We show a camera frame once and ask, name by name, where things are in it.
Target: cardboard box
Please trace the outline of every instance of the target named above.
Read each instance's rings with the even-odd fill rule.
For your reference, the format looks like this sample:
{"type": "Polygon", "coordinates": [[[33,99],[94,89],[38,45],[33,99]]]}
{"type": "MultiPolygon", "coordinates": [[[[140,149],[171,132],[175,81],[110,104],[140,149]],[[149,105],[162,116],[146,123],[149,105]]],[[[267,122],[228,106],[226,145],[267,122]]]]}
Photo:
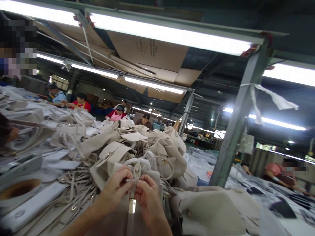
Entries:
{"type": "Polygon", "coordinates": [[[154,88],[148,87],[148,97],[153,97],[153,98],[158,98],[174,103],[180,103],[185,94],[178,94],[178,93],[173,93],[169,91],[157,91],[154,88]]]}
{"type": "MultiPolygon", "coordinates": [[[[83,34],[83,29],[81,27],[75,27],[75,26],[69,26],[69,25],[63,25],[63,24],[59,24],[59,23],[54,23],[53,24],[54,27],[56,27],[56,29],[60,32],[62,32],[65,35],[68,35],[69,37],[77,40],[79,43],[83,44],[86,46],[86,42],[85,42],[85,38],[84,38],[84,34],[83,34]]],[[[37,27],[45,32],[46,34],[48,34],[51,38],[60,41],[60,39],[55,36],[47,27],[45,27],[44,25],[41,25],[40,23],[37,24],[37,27]]],[[[90,26],[88,26],[86,28],[87,30],[87,37],[88,37],[88,41],[89,41],[89,46],[90,49],[97,51],[98,53],[108,57],[109,59],[106,59],[105,57],[91,51],[91,55],[92,57],[95,57],[96,59],[105,62],[102,63],[96,59],[93,59],[94,65],[97,67],[101,67],[101,68],[106,68],[106,69],[113,69],[113,62],[110,59],[111,55],[116,55],[116,52],[113,50],[108,49],[107,45],[102,41],[102,39],[97,35],[97,33],[94,31],[93,28],[91,28],[90,26]]],[[[79,51],[83,52],[83,55],[86,59],[91,60],[90,56],[89,56],[89,51],[86,47],[80,45],[79,43],[72,41],[70,39],[67,39],[69,42],[72,43],[72,45],[78,49],[79,51]]],[[[72,49],[70,49],[68,46],[63,45],[65,48],[67,48],[69,51],[71,51],[72,53],[76,54],[72,49]]]]}
{"type": "Polygon", "coordinates": [[[109,30],[107,33],[121,59],[173,72],[179,71],[189,48],[109,30]]]}
{"type": "Polygon", "coordinates": [[[190,87],[201,73],[201,70],[181,68],[177,73],[174,84],[190,87]]]}

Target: fluorescent light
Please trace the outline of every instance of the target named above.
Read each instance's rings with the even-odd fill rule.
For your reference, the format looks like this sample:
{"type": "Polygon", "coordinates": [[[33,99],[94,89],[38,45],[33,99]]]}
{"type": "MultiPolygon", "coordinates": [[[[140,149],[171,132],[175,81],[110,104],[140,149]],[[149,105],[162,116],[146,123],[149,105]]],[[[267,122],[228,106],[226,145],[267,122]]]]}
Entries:
{"type": "Polygon", "coordinates": [[[283,153],[280,153],[280,152],[276,152],[276,151],[273,151],[273,150],[269,150],[270,152],[273,152],[275,154],[279,154],[279,155],[284,155],[283,153]]]}
{"type": "MultiPolygon", "coordinates": [[[[231,108],[224,108],[223,111],[232,113],[232,112],[233,112],[233,109],[231,109],[231,108]]],[[[256,115],[253,115],[253,114],[250,114],[248,117],[249,117],[249,118],[252,118],[252,119],[256,119],[256,115]]],[[[265,118],[265,117],[262,117],[262,120],[263,120],[264,122],[266,122],[266,123],[270,123],[270,124],[282,126],[282,127],[285,127],[285,128],[290,128],[290,129],[295,129],[295,130],[301,130],[301,131],[305,131],[305,130],[306,130],[306,128],[301,127],[301,126],[296,126],[296,125],[288,124],[288,123],[281,122],[281,121],[272,120],[272,119],[265,118]]]]}
{"type": "Polygon", "coordinates": [[[44,55],[39,54],[39,53],[36,53],[36,56],[39,57],[39,58],[46,59],[46,60],[48,60],[48,61],[52,61],[52,62],[56,62],[56,63],[59,63],[59,64],[63,64],[63,65],[64,65],[64,62],[63,62],[63,61],[58,60],[58,59],[55,59],[55,58],[52,58],[52,57],[44,56],[44,55]]]}
{"type": "Polygon", "coordinates": [[[233,109],[232,108],[224,108],[223,111],[226,111],[228,113],[233,113],[233,109]]]}
{"type": "Polygon", "coordinates": [[[154,83],[145,82],[142,80],[136,80],[136,79],[132,79],[132,78],[128,78],[128,77],[125,77],[125,80],[128,82],[131,82],[131,83],[140,84],[140,85],[144,85],[144,86],[148,86],[148,87],[152,87],[152,88],[156,88],[156,89],[160,89],[160,90],[165,90],[165,91],[169,91],[169,92],[173,92],[173,93],[178,93],[178,94],[184,93],[184,91],[180,90],[180,89],[170,88],[170,87],[166,87],[166,86],[162,86],[162,85],[158,85],[158,84],[154,84],[154,83]]]}
{"type": "Polygon", "coordinates": [[[141,110],[140,108],[137,108],[137,107],[132,107],[133,109],[136,109],[136,110],[141,110]]]}
{"type": "MultiPolygon", "coordinates": [[[[173,120],[171,120],[171,119],[169,119],[169,118],[165,118],[165,117],[163,117],[163,119],[173,121],[173,120]]],[[[174,122],[174,121],[173,121],[173,122],[174,122]]]]}
{"type": "Polygon", "coordinates": [[[287,157],[291,157],[291,158],[294,158],[294,159],[297,159],[297,160],[300,160],[300,161],[305,161],[305,162],[309,162],[310,164],[314,164],[314,165],[315,165],[315,162],[310,162],[310,161],[308,161],[308,160],[305,160],[305,159],[301,159],[301,158],[298,158],[298,157],[294,157],[294,156],[290,156],[290,155],[287,155],[287,154],[286,154],[286,156],[287,156],[287,157]]]}
{"type": "Polygon", "coordinates": [[[89,71],[89,72],[93,72],[93,73],[96,73],[96,74],[104,75],[104,76],[111,77],[111,78],[114,78],[114,79],[118,78],[118,75],[107,73],[107,72],[104,72],[102,70],[92,69],[92,68],[85,67],[85,66],[80,66],[80,65],[77,65],[77,64],[71,64],[71,66],[74,67],[74,68],[86,70],[86,71],[89,71]]]}
{"type": "Polygon", "coordinates": [[[144,111],[144,112],[147,112],[147,113],[150,113],[150,114],[151,114],[151,112],[149,112],[149,111],[146,111],[146,110],[142,110],[142,111],[144,111]]]}
{"type": "Polygon", "coordinates": [[[265,70],[263,76],[315,86],[315,70],[285,64],[275,64],[273,66],[272,70],[265,70]]]}
{"type": "Polygon", "coordinates": [[[1,0],[0,10],[30,16],[38,19],[68,24],[72,26],[79,26],[79,22],[74,20],[73,18],[75,16],[75,13],[69,11],[40,7],[33,4],[27,4],[10,0],[1,0]]]}
{"type": "Polygon", "coordinates": [[[91,13],[96,28],[240,56],[251,42],[91,13]]]}
{"type": "Polygon", "coordinates": [[[214,133],[213,131],[210,131],[210,130],[205,130],[205,129],[202,129],[200,127],[197,127],[197,126],[191,126],[192,128],[196,128],[196,129],[200,129],[200,130],[203,130],[203,131],[206,131],[206,132],[209,132],[209,133],[214,133]]]}

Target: hand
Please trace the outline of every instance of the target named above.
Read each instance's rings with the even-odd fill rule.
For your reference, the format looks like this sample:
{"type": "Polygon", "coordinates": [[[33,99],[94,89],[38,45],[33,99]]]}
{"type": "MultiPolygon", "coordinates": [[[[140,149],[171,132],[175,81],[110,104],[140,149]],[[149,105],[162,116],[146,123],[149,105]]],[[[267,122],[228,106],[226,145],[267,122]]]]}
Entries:
{"type": "Polygon", "coordinates": [[[126,179],[132,179],[132,173],[128,166],[122,166],[113,174],[98,199],[92,205],[92,214],[101,219],[111,213],[121,202],[122,197],[128,193],[132,183],[126,183],[126,179]]]}
{"type": "Polygon", "coordinates": [[[166,220],[158,186],[149,175],[142,175],[137,183],[135,198],[140,202],[143,220],[148,227],[154,225],[156,219],[166,220]]]}
{"type": "Polygon", "coordinates": [[[243,169],[245,170],[245,172],[246,172],[248,175],[252,175],[252,173],[249,171],[248,166],[242,165],[242,167],[243,167],[243,169]]]}
{"type": "Polygon", "coordinates": [[[19,130],[14,127],[11,133],[9,134],[9,138],[7,139],[7,142],[11,142],[14,139],[17,139],[19,137],[19,130]]]}
{"type": "Polygon", "coordinates": [[[62,100],[61,101],[64,105],[66,105],[67,107],[69,106],[69,102],[67,100],[62,100]]]}

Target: metal frame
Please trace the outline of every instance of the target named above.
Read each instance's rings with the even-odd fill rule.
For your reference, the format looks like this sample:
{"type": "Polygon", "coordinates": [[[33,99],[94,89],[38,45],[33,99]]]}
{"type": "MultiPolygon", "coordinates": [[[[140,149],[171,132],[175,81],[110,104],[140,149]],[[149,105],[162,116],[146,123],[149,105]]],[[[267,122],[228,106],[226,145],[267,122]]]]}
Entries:
{"type": "Polygon", "coordinates": [[[190,95],[189,95],[189,98],[188,98],[188,101],[187,101],[187,104],[186,104],[186,107],[185,107],[185,111],[184,111],[184,114],[183,114],[183,117],[182,117],[182,121],[181,121],[181,124],[180,124],[180,128],[178,130],[178,134],[179,136],[182,136],[183,132],[184,132],[184,129],[185,129],[185,126],[187,124],[187,120],[188,120],[188,117],[189,117],[189,113],[190,113],[190,109],[191,109],[191,106],[194,102],[194,89],[190,92],[190,95]]]}
{"type": "Polygon", "coordinates": [[[49,53],[44,53],[44,52],[40,52],[40,51],[38,51],[38,53],[42,54],[42,55],[45,55],[47,57],[55,58],[57,60],[62,60],[62,61],[66,61],[67,60],[68,63],[74,63],[74,64],[77,64],[77,65],[80,65],[80,66],[88,67],[88,68],[91,68],[91,69],[97,69],[97,70],[100,70],[100,71],[103,71],[103,72],[106,72],[106,73],[115,74],[115,75],[118,75],[118,76],[126,76],[126,77],[134,78],[134,79],[137,79],[137,80],[142,80],[142,81],[146,81],[146,82],[149,82],[149,83],[154,83],[154,84],[158,84],[158,85],[162,85],[162,86],[166,86],[166,87],[170,87],[170,88],[174,88],[174,89],[181,89],[181,90],[185,90],[185,91],[193,91],[192,88],[188,88],[188,87],[184,87],[184,86],[180,86],[180,85],[170,84],[170,83],[159,81],[159,80],[142,78],[142,77],[139,77],[139,76],[134,76],[134,75],[130,75],[130,74],[124,74],[124,73],[121,73],[119,71],[113,71],[113,70],[109,70],[109,69],[95,67],[95,66],[92,66],[92,65],[87,65],[87,64],[82,63],[82,62],[77,62],[77,61],[74,61],[74,60],[70,60],[70,59],[67,59],[67,58],[64,58],[64,57],[58,57],[58,56],[55,56],[55,55],[52,55],[52,54],[49,54],[49,53]]]}
{"type": "Polygon", "coordinates": [[[77,54],[87,64],[89,64],[90,66],[93,65],[88,59],[86,59],[83,56],[83,54],[81,52],[79,52],[79,50],[75,46],[73,46],[72,43],[70,43],[63,35],[61,35],[61,33],[59,33],[51,24],[49,24],[47,21],[44,21],[44,20],[39,20],[39,22],[42,23],[44,26],[46,26],[56,37],[58,37],[58,39],[61,42],[66,44],[71,50],[73,50],[75,52],[75,54],[77,54]]]}
{"type": "Polygon", "coordinates": [[[244,132],[244,122],[252,105],[250,86],[242,86],[242,84],[260,84],[263,72],[268,65],[268,60],[269,53],[266,44],[262,45],[260,50],[248,60],[241,87],[236,97],[232,117],[227,126],[209,185],[225,186],[236,154],[238,141],[244,132]]]}

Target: white fabric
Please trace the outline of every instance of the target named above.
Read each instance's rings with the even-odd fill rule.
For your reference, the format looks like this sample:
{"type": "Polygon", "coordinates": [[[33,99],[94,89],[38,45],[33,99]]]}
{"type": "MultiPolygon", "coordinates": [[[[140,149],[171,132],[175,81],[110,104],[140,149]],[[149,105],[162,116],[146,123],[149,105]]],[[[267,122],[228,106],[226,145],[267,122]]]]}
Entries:
{"type": "Polygon", "coordinates": [[[252,97],[252,101],[253,101],[254,109],[255,109],[255,113],[256,113],[256,119],[255,119],[256,124],[261,125],[263,123],[263,121],[262,121],[262,115],[261,115],[260,111],[258,110],[258,107],[256,104],[255,88],[269,94],[272,98],[272,101],[277,105],[279,110],[286,110],[286,109],[291,109],[291,108],[297,109],[299,107],[295,103],[287,101],[285,98],[281,97],[280,95],[275,94],[274,92],[264,88],[261,85],[258,85],[258,84],[241,84],[241,86],[250,86],[250,94],[252,97]]]}

